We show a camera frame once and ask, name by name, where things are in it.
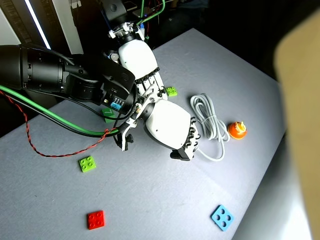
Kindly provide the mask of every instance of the robotic arm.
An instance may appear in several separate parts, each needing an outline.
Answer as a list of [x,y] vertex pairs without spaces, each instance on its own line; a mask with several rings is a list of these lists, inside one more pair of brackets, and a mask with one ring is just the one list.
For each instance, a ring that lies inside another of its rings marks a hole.
[[196,121],[182,107],[168,101],[156,58],[140,40],[144,36],[139,26],[125,22],[110,30],[109,35],[123,43],[111,59],[90,54],[69,59],[29,44],[0,46],[0,84],[12,89],[63,93],[79,102],[105,105],[128,114],[120,129],[123,151],[127,132],[140,120],[151,138],[172,149],[171,158],[191,160],[200,137]]

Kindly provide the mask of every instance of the green lego brick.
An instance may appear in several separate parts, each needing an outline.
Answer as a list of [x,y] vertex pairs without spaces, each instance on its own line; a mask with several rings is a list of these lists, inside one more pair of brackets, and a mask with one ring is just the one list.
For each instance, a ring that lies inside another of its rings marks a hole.
[[[102,109],[102,113],[103,113],[103,115],[105,117],[110,117],[110,118],[115,118],[116,117],[114,111],[109,107],[106,107],[106,108]],[[109,124],[109,123],[112,123],[112,122],[115,121],[115,120],[111,120],[111,119],[107,119],[107,118],[105,118],[104,120],[105,120],[106,124]]]
[[169,97],[173,97],[173,96],[178,95],[177,89],[173,86],[167,87],[165,90],[166,90],[166,93],[168,94]]
[[79,160],[79,164],[84,173],[96,168],[96,163],[92,156]]

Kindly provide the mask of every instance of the table surface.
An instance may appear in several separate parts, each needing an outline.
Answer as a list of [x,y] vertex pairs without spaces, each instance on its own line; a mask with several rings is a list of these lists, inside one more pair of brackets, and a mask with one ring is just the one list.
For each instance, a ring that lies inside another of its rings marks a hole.
[[[121,152],[107,139],[86,153],[45,158],[29,146],[25,125],[0,139],[1,239],[228,240],[244,216],[285,132],[280,87],[232,52],[191,29],[154,50],[170,101],[192,113],[189,99],[207,93],[225,123],[244,121],[248,134],[225,144],[219,163],[195,154],[170,158],[151,140],[142,122],[134,143]],[[104,120],[63,101],[51,109],[82,127],[101,131]],[[72,153],[96,139],[68,132],[38,116],[31,139],[46,154]],[[219,155],[215,141],[200,147]],[[93,156],[96,168],[83,173],[78,160]],[[224,205],[234,216],[221,231],[210,216]],[[87,229],[87,214],[103,210],[106,226]]]

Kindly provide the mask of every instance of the light strip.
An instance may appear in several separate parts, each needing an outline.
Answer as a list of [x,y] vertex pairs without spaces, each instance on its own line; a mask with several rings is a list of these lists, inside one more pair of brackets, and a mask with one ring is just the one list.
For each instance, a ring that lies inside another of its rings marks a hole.
[[49,43],[48,43],[48,41],[47,41],[47,38],[46,38],[46,36],[45,36],[45,34],[44,34],[44,31],[42,31],[42,28],[41,28],[41,26],[40,26],[40,23],[39,23],[39,21],[38,21],[38,19],[37,19],[37,16],[36,16],[36,14],[35,14],[32,6],[31,6],[29,0],[24,0],[24,1],[25,1],[26,6],[27,6],[28,9],[29,9],[29,12],[30,12],[30,14],[31,14],[31,16],[32,16],[32,18],[33,18],[33,21],[34,21],[36,27],[38,28],[38,31],[39,31],[39,33],[40,33],[40,35],[41,35],[41,37],[42,37],[42,40],[44,41],[44,44],[45,44],[46,48],[51,50],[51,47],[50,47],[50,45],[49,45]]

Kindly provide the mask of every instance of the orange object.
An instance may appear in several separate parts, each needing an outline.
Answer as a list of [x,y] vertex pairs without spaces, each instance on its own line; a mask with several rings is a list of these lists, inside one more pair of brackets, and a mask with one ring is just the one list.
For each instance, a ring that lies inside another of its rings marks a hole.
[[247,128],[243,121],[236,121],[228,126],[228,133],[232,138],[240,140],[247,135]]

